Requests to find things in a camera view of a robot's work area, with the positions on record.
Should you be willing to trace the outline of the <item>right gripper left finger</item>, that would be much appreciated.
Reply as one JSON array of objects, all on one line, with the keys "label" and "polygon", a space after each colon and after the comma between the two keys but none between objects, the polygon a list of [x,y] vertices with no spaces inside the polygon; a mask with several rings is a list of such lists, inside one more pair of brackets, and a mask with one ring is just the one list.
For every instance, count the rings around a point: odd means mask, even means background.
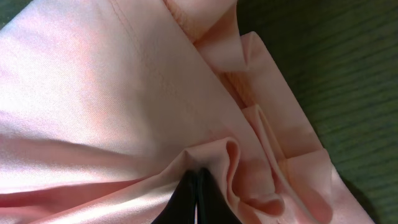
[{"label": "right gripper left finger", "polygon": [[197,174],[184,173],[170,200],[152,224],[194,224],[197,204]]}]

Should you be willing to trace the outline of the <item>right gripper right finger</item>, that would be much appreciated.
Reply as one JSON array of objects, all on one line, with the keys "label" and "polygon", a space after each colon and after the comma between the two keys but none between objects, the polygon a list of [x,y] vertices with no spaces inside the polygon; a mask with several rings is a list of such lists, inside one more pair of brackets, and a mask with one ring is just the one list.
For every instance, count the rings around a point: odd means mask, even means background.
[{"label": "right gripper right finger", "polygon": [[215,178],[206,169],[198,173],[197,211],[199,224],[242,224],[228,206]]}]

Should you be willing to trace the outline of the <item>pink printed shirt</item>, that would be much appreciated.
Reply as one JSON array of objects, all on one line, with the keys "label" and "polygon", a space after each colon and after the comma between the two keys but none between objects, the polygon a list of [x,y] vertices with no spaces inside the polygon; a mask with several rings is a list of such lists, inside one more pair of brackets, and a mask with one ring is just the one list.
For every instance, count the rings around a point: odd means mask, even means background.
[{"label": "pink printed shirt", "polygon": [[235,1],[33,1],[2,28],[2,223],[151,223],[202,168],[242,223],[371,223]]}]

